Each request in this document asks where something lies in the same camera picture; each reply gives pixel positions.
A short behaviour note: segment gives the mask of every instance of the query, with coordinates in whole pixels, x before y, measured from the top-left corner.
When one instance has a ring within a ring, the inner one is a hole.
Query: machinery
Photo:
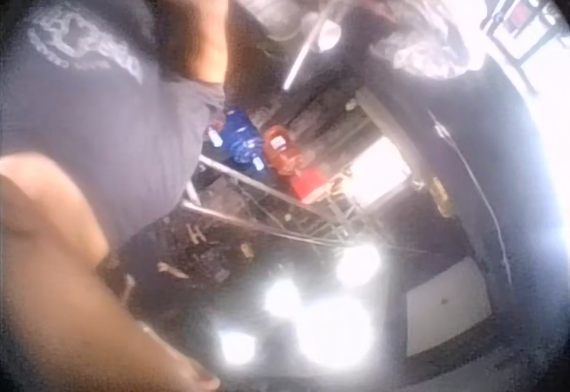
[[[234,0],[239,124],[132,244],[168,296],[134,310],[227,390],[397,390],[475,360],[532,376],[556,353],[567,253],[540,138],[482,48],[496,12],[446,1]]]

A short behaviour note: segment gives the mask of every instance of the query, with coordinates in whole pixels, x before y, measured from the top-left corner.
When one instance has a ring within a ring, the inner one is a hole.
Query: person
[[[98,269],[182,196],[224,104],[227,14],[228,0],[37,0],[4,49],[0,352],[23,388],[218,387]]]

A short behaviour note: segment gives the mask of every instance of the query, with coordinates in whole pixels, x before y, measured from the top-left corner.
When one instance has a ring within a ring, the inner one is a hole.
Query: plastic bag
[[[397,69],[434,79],[456,78],[485,62],[485,0],[390,0],[401,26],[372,47]]]

